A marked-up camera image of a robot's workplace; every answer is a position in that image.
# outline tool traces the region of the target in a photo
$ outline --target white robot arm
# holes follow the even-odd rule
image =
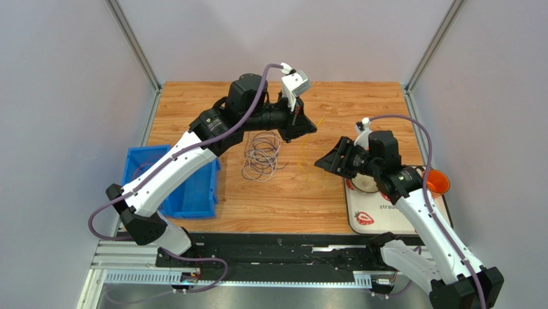
[[[299,97],[311,87],[306,74],[287,64],[270,66],[286,74],[276,103],[268,102],[266,76],[241,75],[230,85],[228,96],[203,111],[146,173],[123,187],[113,184],[107,189],[109,199],[118,201],[113,206],[138,245],[153,243],[177,255],[192,246],[187,232],[166,220],[158,207],[199,168],[241,143],[245,131],[277,129],[286,142],[316,132],[316,126],[304,115],[304,103]]]
[[[392,132],[372,132],[369,124],[368,118],[357,122],[357,139],[352,142],[341,137],[315,165],[347,179],[358,173],[373,177],[379,190],[416,229],[435,261],[429,262],[392,233],[385,233],[373,238],[370,246],[378,255],[379,265],[407,275],[430,296],[434,308],[478,308],[481,303],[485,304],[481,307],[491,308],[504,282],[502,274],[496,267],[484,267],[438,215],[422,176],[413,167],[401,164]]]

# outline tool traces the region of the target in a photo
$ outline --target white cutting board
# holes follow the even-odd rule
[[[417,235],[405,216],[380,192],[366,193],[343,179],[350,228],[358,234]],[[434,199],[436,207],[451,224],[443,196]]]

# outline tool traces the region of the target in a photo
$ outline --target wooden table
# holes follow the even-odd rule
[[[229,85],[229,82],[167,82],[149,145],[173,146],[200,112],[228,94]],[[272,99],[277,98],[279,89],[279,82],[269,83]],[[305,158],[311,164],[323,152],[330,151],[341,136],[356,138],[354,124],[361,118],[389,113],[408,115],[400,85],[393,82],[315,82],[302,100],[305,114],[314,123],[325,116],[318,132],[310,135],[304,146],[310,149]],[[422,164],[409,122],[381,119],[373,122],[371,128],[392,130],[399,141],[403,163]],[[297,165],[304,137],[282,145],[279,162],[289,163],[268,182],[242,177],[246,138],[220,157],[217,217],[172,219],[174,223],[191,232],[353,234],[348,226],[341,178],[305,165],[306,181],[307,174]]]

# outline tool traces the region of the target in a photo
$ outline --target cable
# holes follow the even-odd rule
[[[273,131],[261,132],[253,137],[249,132],[246,147],[244,148],[242,177],[256,182],[270,180],[277,170],[283,169],[289,163],[287,162],[283,167],[278,167],[278,154],[281,147],[282,139]]]
[[[140,304],[140,303],[145,303],[147,301],[152,301],[153,299],[156,299],[156,298],[159,298],[159,297],[162,297],[162,296],[166,296],[166,295],[169,295],[169,294],[173,294],[173,290],[170,290],[170,291],[167,291],[167,292],[162,292],[162,293],[158,293],[156,295],[152,295],[150,297],[147,297],[145,299],[139,299],[137,301],[115,301],[114,299],[112,299],[108,292],[104,292],[103,295],[105,296],[105,298],[113,303],[113,304],[121,304],[121,305],[125,305],[125,306],[129,306],[130,304]]]
[[[178,256],[175,253],[170,252],[169,250],[166,250],[165,248],[162,248],[162,249],[165,251],[165,253],[167,253],[168,256],[170,256],[174,259],[181,260],[181,261],[186,261],[186,262],[220,262],[221,264],[224,265],[223,274],[219,277],[219,279],[213,281],[213,283],[208,285],[208,286],[204,286],[203,288],[198,288],[198,289],[195,289],[195,290],[187,290],[186,293],[199,293],[199,292],[204,292],[204,291],[207,291],[207,290],[211,290],[219,282],[221,282],[226,277],[226,274],[228,273],[228,263],[223,259],[219,259],[218,257],[206,257],[206,258],[205,257],[199,257],[197,259],[192,259],[190,257]]]
[[[177,160],[177,158],[179,156],[181,156],[183,153],[186,153],[187,151],[193,150],[193,149],[198,148],[198,147],[203,147],[203,146],[207,146],[207,145],[210,145],[212,143],[218,142],[218,141],[220,141],[220,140],[222,140],[226,137],[229,137],[230,135],[232,135],[232,133],[236,132],[236,130],[238,130],[245,123],[245,121],[250,117],[250,115],[253,113],[253,110],[255,109],[255,106],[257,106],[257,104],[259,103],[259,99],[260,99],[260,96],[262,94],[262,90],[264,89],[264,85],[266,83],[266,75],[268,74],[268,70],[270,70],[270,68],[283,69],[284,67],[279,65],[279,64],[271,63],[271,64],[267,65],[264,68],[264,71],[262,72],[262,76],[260,78],[259,87],[257,88],[257,93],[255,94],[255,98],[253,98],[253,102],[251,103],[250,108],[247,110],[247,112],[244,114],[244,116],[240,119],[240,121],[238,121],[238,123],[236,123],[233,127],[231,127],[229,130],[227,130],[227,132],[225,132],[225,133],[223,133],[219,136],[216,136],[216,137],[213,137],[209,140],[204,140],[204,141],[196,143],[194,145],[190,145],[188,147],[182,148],[180,151],[174,153],[171,158],[166,159],[159,166],[157,166],[157,168],[155,168],[155,170],[153,170],[147,177],[145,177],[145,179],[143,179],[143,181],[141,183],[139,183],[137,186],[135,186],[135,188],[133,188],[133,190],[131,192],[123,194],[122,196],[120,196],[118,198],[115,198],[112,201],[106,203],[105,205],[97,208],[96,211],[91,213],[91,215],[89,216],[89,219],[87,220],[87,227],[89,228],[90,232],[93,235],[95,235],[96,237],[98,237],[102,240],[127,240],[127,239],[131,239],[130,236],[109,237],[109,236],[101,235],[93,227],[93,219],[95,218],[95,216],[97,216],[97,214],[99,212],[105,210],[109,206],[112,206],[112,205],[118,203],[119,201],[125,200],[129,196],[131,196],[133,194],[136,194],[151,179],[153,179],[164,167],[166,167],[171,161]]]
[[[318,121],[318,123],[316,124],[316,127],[318,127],[325,120],[325,118],[326,118],[326,116],[324,116],[322,119],[320,119],[320,121]],[[297,151],[297,160],[296,161],[297,161],[297,166],[300,168],[300,170],[303,171],[306,174],[306,177],[305,177],[304,181],[309,182],[309,183],[315,183],[315,182],[319,182],[320,180],[324,179],[326,172],[324,170],[322,170],[322,177],[320,177],[320,179],[315,180],[315,181],[310,181],[310,175],[306,171],[306,169],[303,167],[303,162],[302,161],[304,161],[306,164],[308,164],[308,166],[314,167],[314,165],[310,164],[310,162],[308,162],[308,160],[306,159],[306,154],[309,152],[309,150],[306,150],[306,151],[304,150],[304,146],[305,146],[306,142],[308,142],[309,137],[310,137],[310,135],[307,135],[304,138],[304,140],[302,141],[302,143],[300,143],[300,148]],[[320,148],[318,145],[312,144],[311,146],[316,147],[317,149],[319,149],[325,155],[325,151],[322,148]]]
[[[219,277],[219,279],[215,280],[213,283],[211,283],[210,285],[207,285],[207,286],[204,286],[203,288],[197,288],[197,289],[189,289],[189,290],[186,290],[186,289],[180,289],[180,290],[175,290],[179,293],[184,293],[184,294],[187,294],[187,293],[200,293],[200,292],[204,292],[204,291],[207,291],[207,290],[211,290],[212,288],[214,288],[215,286],[217,286],[217,284],[219,284],[219,282],[221,282],[227,275],[228,273],[228,263],[223,260],[223,259],[219,259],[218,257],[199,257],[199,258],[196,258],[196,259],[193,259],[193,258],[190,258],[190,257],[182,257],[182,256],[178,256],[176,255],[175,253],[169,251],[169,250],[166,250],[165,248],[162,248],[162,250],[167,253],[167,255],[169,255],[170,257],[174,258],[174,259],[178,259],[178,260],[181,260],[181,261],[187,261],[187,262],[220,262],[223,264],[224,266],[224,271],[223,271],[223,274]],[[162,297],[162,296],[166,296],[166,295],[169,295],[169,294],[173,294],[175,291],[173,290],[170,290],[170,291],[166,291],[166,292],[162,292],[162,293],[158,293],[156,295],[153,295],[153,296],[150,296],[150,297],[147,297],[145,299],[139,299],[137,301],[115,301],[114,299],[111,299],[109,294],[107,292],[104,293],[105,295],[105,298],[113,303],[113,304],[121,304],[121,305],[130,305],[130,304],[139,304],[139,303],[145,303],[147,301],[151,301],[153,299],[156,299],[158,297]]]
[[[417,246],[415,249],[413,249],[413,251],[415,252],[419,251],[419,255],[423,253],[423,249],[421,248],[421,246]],[[371,292],[370,290],[366,290],[366,291],[370,292],[371,296],[378,296],[380,299],[396,298],[396,297],[402,296],[405,292],[407,292],[407,290],[409,290],[409,288],[411,287],[412,283],[413,281],[409,280],[407,285],[403,289],[401,289],[401,291],[395,294],[377,294],[377,293]]]
[[[426,136],[426,139],[428,140],[428,159],[426,161],[426,170],[425,170],[425,174],[423,176],[423,179],[424,179],[423,180],[423,194],[425,196],[426,208],[428,208],[428,212],[432,215],[432,218],[436,222],[437,226],[439,227],[441,232],[445,235],[447,240],[451,243],[451,246],[453,247],[453,249],[455,249],[455,251],[459,255],[459,257],[462,260],[462,262],[464,263],[464,265],[466,265],[466,268],[470,272],[470,274],[472,276],[472,279],[474,280],[474,283],[476,285],[476,289],[477,289],[477,292],[478,292],[478,297],[480,299],[480,306],[481,306],[482,309],[487,309],[487,305],[485,303],[485,296],[483,294],[483,289],[482,289],[481,284],[479,282],[479,278],[478,278],[476,272],[474,271],[474,268],[470,264],[470,261],[468,261],[468,258],[466,258],[466,256],[464,255],[464,252],[457,245],[455,240],[451,237],[451,234],[449,234],[449,232],[445,229],[444,225],[441,223],[441,220],[438,218],[437,213],[434,212],[434,209],[432,208],[432,205],[430,203],[430,199],[428,198],[428,192],[427,192],[428,182],[426,180],[428,179],[428,175],[430,174],[430,170],[432,169],[432,139],[430,138],[430,134],[429,134],[428,130],[426,130],[426,128],[420,122],[416,121],[413,118],[403,116],[403,115],[393,115],[393,114],[381,115],[381,116],[372,117],[372,118],[369,119],[369,121],[382,119],[382,118],[401,118],[401,119],[409,120],[409,121],[413,122],[414,124],[416,124],[417,126],[419,126],[421,128],[421,130],[424,132],[424,134]]]

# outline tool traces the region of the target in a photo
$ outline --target purple cable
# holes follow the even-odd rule
[[[166,295],[169,295],[169,294],[173,294],[173,291],[167,291],[167,292],[162,292],[162,293],[158,293],[156,295],[153,295],[153,296],[150,296],[150,297],[147,297],[145,299],[139,299],[137,301],[115,301],[114,299],[112,299],[109,294],[107,292],[103,293],[103,295],[105,295],[105,298],[113,303],[113,304],[120,304],[120,305],[125,305],[125,306],[129,306],[130,304],[139,304],[139,303],[144,303],[146,301],[152,301],[153,299],[155,298],[159,298],[159,297],[162,297],[162,296],[166,296]]]
[[[203,288],[198,288],[196,290],[187,290],[187,293],[198,293],[198,292],[204,292],[204,291],[207,291],[207,290],[211,290],[212,288],[215,287],[215,285],[217,285],[219,282],[221,282],[224,277],[226,277],[226,274],[228,273],[228,263],[226,263],[225,260],[223,259],[219,259],[218,257],[200,257],[200,258],[197,258],[197,259],[191,259],[189,257],[182,257],[182,256],[178,256],[176,255],[175,253],[173,252],[170,252],[166,249],[163,249],[165,251],[165,253],[167,253],[168,256],[174,258],[174,259],[180,259],[181,261],[187,261],[187,262],[220,262],[224,265],[224,272],[223,274],[219,277],[219,279],[215,280],[212,284],[208,285],[208,286],[204,286]]]
[[[200,257],[200,258],[197,258],[197,259],[192,259],[192,258],[189,258],[189,257],[178,256],[175,253],[170,252],[166,249],[163,249],[163,250],[170,257],[172,257],[174,259],[179,259],[181,261],[187,261],[187,262],[220,262],[224,265],[223,274],[220,276],[219,279],[215,280],[212,284],[204,286],[203,288],[197,288],[195,290],[176,290],[179,293],[185,293],[185,292],[186,293],[199,293],[199,292],[204,292],[204,291],[207,291],[207,290],[211,290],[219,282],[221,282],[226,277],[226,274],[228,273],[228,263],[223,259],[219,259],[218,257],[206,257],[206,258],[205,257]],[[155,298],[166,296],[166,295],[173,294],[173,293],[174,293],[173,290],[166,291],[166,292],[158,293],[156,295],[153,295],[153,296],[150,296],[150,297],[147,297],[147,298],[144,298],[144,299],[139,299],[137,301],[115,301],[114,299],[110,298],[110,296],[107,292],[105,292],[104,295],[105,295],[105,298],[113,304],[120,304],[120,305],[126,305],[127,306],[127,305],[130,305],[130,304],[144,303],[144,302],[147,302],[147,301],[151,301]]]
[[[122,201],[122,200],[126,199],[128,196],[137,193],[153,177],[155,177],[164,167],[166,167],[166,165],[168,165],[174,159],[176,160],[183,153],[186,153],[187,151],[193,150],[193,149],[198,148],[198,147],[203,147],[203,146],[207,146],[207,145],[210,145],[212,143],[218,142],[218,141],[230,136],[232,133],[236,132],[236,130],[238,130],[245,123],[245,121],[251,116],[251,113],[253,113],[253,110],[255,109],[255,106],[257,106],[257,104],[259,103],[260,96],[262,95],[262,90],[264,89],[264,84],[266,83],[266,75],[268,74],[268,70],[270,70],[270,68],[283,69],[284,67],[279,65],[279,64],[271,63],[271,64],[267,65],[264,68],[264,71],[262,72],[262,76],[260,78],[259,88],[257,89],[257,94],[255,95],[255,98],[253,99],[253,102],[251,103],[250,108],[247,110],[247,112],[244,114],[244,116],[240,119],[240,121],[238,121],[238,123],[236,123],[233,127],[231,127],[227,132],[225,132],[225,133],[223,133],[223,134],[221,134],[217,137],[213,137],[209,140],[204,140],[200,143],[196,143],[196,144],[190,145],[186,148],[182,148],[180,151],[174,153],[172,158],[168,158],[167,160],[162,162],[155,170],[153,170],[147,177],[145,177],[145,179],[143,179],[143,181],[141,183],[139,183],[137,186],[135,186],[135,188],[133,189],[132,192],[128,192],[128,193],[126,193],[126,194],[124,194],[124,195],[122,195],[118,198],[113,199],[109,203],[106,203],[105,205],[97,208],[96,211],[91,213],[91,215],[89,216],[89,219],[87,220],[87,227],[89,228],[91,233],[93,235],[95,235],[97,238],[100,238],[102,240],[128,240],[128,239],[131,239],[130,236],[109,237],[109,236],[99,234],[99,232],[97,232],[95,230],[95,228],[93,227],[93,219],[95,218],[95,216],[97,216],[97,214],[99,212],[102,212],[103,210],[105,210],[109,206],[112,206],[115,203],[118,203],[119,201]]]
[[[413,122],[414,124],[416,124],[417,126],[419,126],[421,128],[421,130],[425,133],[426,139],[428,140],[428,159],[426,161],[426,170],[425,170],[425,175],[423,176],[423,178],[425,180],[428,179],[428,175],[430,174],[430,170],[432,169],[432,139],[430,138],[430,134],[428,133],[428,130],[426,130],[426,128],[420,122],[416,121],[413,118],[403,116],[403,115],[393,115],[393,114],[381,115],[381,116],[372,117],[372,118],[369,119],[369,121],[382,119],[382,118],[401,118],[401,119],[409,120],[409,121]],[[445,229],[445,227],[441,223],[441,220],[438,218],[437,213],[434,212],[434,210],[432,208],[432,205],[430,204],[430,200],[428,199],[427,190],[428,190],[428,183],[426,181],[423,181],[423,193],[424,193],[424,196],[425,196],[426,207],[428,208],[428,212],[430,212],[432,214],[432,218],[434,219],[434,221],[438,225],[439,229],[445,235],[447,240],[451,243],[451,246],[455,249],[455,251],[459,255],[460,259],[466,265],[466,268],[470,272],[470,274],[472,276],[472,279],[474,280],[474,283],[476,284],[476,289],[477,289],[477,292],[478,292],[478,297],[480,299],[481,308],[482,309],[487,309],[487,305],[485,303],[485,297],[484,297],[484,294],[483,294],[483,289],[482,289],[481,284],[479,282],[479,278],[478,278],[476,272],[474,271],[474,268],[470,264],[470,261],[468,261],[468,259],[466,259],[466,256],[464,255],[464,252],[457,245],[457,243],[451,237],[449,232]]]
[[[419,254],[423,253],[423,249],[421,248],[421,246],[417,246],[415,249],[413,249],[413,251],[414,252],[419,251]],[[401,291],[399,291],[398,293],[395,293],[395,294],[376,294],[376,295],[378,295],[380,299],[386,299],[386,296],[388,296],[388,299],[396,298],[396,297],[399,297],[399,296],[402,296],[403,294],[405,294],[405,292],[407,292],[407,290],[409,290],[409,288],[411,287],[412,283],[413,282],[411,280],[409,280],[407,285]]]

